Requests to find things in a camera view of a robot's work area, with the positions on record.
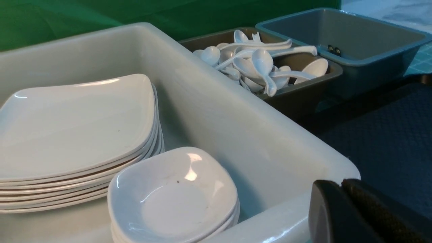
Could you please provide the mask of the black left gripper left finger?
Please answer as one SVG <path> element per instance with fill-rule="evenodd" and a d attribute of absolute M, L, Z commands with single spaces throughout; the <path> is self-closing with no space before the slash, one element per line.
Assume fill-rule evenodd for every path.
<path fill-rule="evenodd" d="M 316 180 L 312 185 L 308 226 L 312 243 L 384 243 L 341 186 Z"/>

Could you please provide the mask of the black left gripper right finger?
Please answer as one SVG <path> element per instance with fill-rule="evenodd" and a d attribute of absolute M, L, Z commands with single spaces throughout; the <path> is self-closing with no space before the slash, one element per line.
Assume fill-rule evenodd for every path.
<path fill-rule="evenodd" d="M 430 243 L 431 220 L 359 179 L 342 188 L 360 214 L 387 243 Z"/>

